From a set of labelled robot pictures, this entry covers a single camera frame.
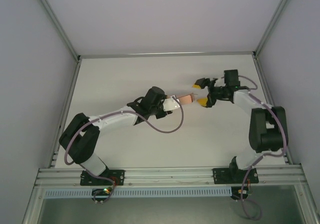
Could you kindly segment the grey metal panel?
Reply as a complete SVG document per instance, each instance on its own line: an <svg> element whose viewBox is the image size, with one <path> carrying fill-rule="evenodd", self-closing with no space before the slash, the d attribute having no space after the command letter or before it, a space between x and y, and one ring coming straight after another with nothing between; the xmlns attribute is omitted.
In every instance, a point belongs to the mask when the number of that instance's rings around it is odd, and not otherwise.
<svg viewBox="0 0 320 224"><path fill-rule="evenodd" d="M260 221L225 197L45 200L37 224L306 224L295 207L264 208Z"/></svg>

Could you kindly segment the aluminium table side rail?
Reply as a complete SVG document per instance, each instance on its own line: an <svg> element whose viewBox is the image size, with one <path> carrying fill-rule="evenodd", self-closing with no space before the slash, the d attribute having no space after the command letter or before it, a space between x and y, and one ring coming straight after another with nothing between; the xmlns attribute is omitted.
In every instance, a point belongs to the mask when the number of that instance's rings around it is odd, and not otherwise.
<svg viewBox="0 0 320 224"><path fill-rule="evenodd" d="M271 104L271 105L274 106L275 102L274 102L274 99L272 97L271 89L270 89L270 87L268 85L268 81L267 81L266 75L264 73L264 70L262 68L262 65L261 65L259 59L254 55L254 53L252 54L252 59L253 59L253 62L254 62L258 77L259 77L259 81L260 81L261 87L263 89L265 100L267 101L268 104ZM292 157L291 157L288 145L287 145L287 147L285 149L284 160L285 160L286 164L289 164L289 165L293 164Z"/></svg>
<svg viewBox="0 0 320 224"><path fill-rule="evenodd" d="M76 86L78 75L79 75L80 68L81 68L81 63L82 63L82 58L80 57L75 65L74 73L72 75L72 79L71 79L70 84L68 86L66 98L64 100L61 115L60 115L60 118L58 121L57 130L54 134L53 144L52 144L52 148L51 148L52 153L50 155L50 159L49 159L49 162L47 165L47 167L49 169L54 168L56 165L56 159L57 159L57 155L59 154L59 149L60 149L59 139L65 129L72 97L74 94L75 86Z"/></svg>

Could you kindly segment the aluminium frame crossbar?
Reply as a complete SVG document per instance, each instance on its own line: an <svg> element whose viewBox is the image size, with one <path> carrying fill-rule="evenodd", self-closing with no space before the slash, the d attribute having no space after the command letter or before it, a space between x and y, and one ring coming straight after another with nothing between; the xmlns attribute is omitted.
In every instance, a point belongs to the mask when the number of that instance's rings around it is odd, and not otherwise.
<svg viewBox="0 0 320 224"><path fill-rule="evenodd" d="M114 58L148 58L148 57L183 57L183 56L228 56L253 55L254 51L193 51L193 52L153 52L127 54L92 54L81 55L79 59L114 59Z"/></svg>

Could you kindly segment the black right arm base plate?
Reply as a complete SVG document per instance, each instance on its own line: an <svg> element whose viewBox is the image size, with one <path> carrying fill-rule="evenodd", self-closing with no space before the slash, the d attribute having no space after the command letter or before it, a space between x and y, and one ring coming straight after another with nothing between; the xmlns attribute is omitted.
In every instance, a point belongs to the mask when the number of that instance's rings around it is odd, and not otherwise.
<svg viewBox="0 0 320 224"><path fill-rule="evenodd" d="M213 181L215 184L241 184L247 170L231 170L230 168L213 168ZM259 177L257 169L253 168L247 175L245 183L258 184Z"/></svg>

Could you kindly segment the aluminium mounting rail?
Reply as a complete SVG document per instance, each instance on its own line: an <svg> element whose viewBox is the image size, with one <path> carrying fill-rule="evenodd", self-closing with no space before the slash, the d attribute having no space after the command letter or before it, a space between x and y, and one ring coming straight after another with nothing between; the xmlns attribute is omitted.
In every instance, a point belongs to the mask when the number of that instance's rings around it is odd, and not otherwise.
<svg viewBox="0 0 320 224"><path fill-rule="evenodd" d="M257 186L305 185L307 179L301 165L264 165L256 167ZM40 169L35 187L75 188L80 186L82 170L79 168ZM213 168L163 167L127 168L124 172L123 188L128 187L223 187L215 183Z"/></svg>

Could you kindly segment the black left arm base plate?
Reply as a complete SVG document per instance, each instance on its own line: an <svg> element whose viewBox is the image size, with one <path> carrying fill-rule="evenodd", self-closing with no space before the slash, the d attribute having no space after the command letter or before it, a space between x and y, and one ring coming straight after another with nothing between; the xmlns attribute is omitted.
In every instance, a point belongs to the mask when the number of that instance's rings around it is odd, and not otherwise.
<svg viewBox="0 0 320 224"><path fill-rule="evenodd" d="M101 178L112 180L116 186L122 186L125 180L125 171L123 169L106 169L99 175ZM112 182L91 176L87 171L83 170L80 175L81 186L112 186Z"/></svg>

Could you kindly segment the aluminium frame post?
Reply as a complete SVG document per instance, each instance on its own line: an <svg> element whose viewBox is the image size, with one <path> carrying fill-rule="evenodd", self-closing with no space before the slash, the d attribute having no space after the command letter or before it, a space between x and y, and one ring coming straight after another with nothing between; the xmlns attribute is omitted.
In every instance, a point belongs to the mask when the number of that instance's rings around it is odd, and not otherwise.
<svg viewBox="0 0 320 224"><path fill-rule="evenodd" d="M274 29L276 28L278 22L280 21L287 5L289 4L290 0L280 0L276 6L276 9L260 39L258 45L256 46L255 50L253 51L253 56L255 59L258 58L259 54L264 49L265 45L267 44L268 40L270 39Z"/></svg>
<svg viewBox="0 0 320 224"><path fill-rule="evenodd" d="M66 34L61 22L59 21L57 15L55 14L53 8L51 7L48 0L39 0L42 7L44 8L45 13L48 15L51 23L55 27L56 31L58 32L62 42L68 49L69 53L71 54L72 58L76 63L80 60L80 55L77 53L76 49L74 48L71 40L69 39L68 35Z"/></svg>

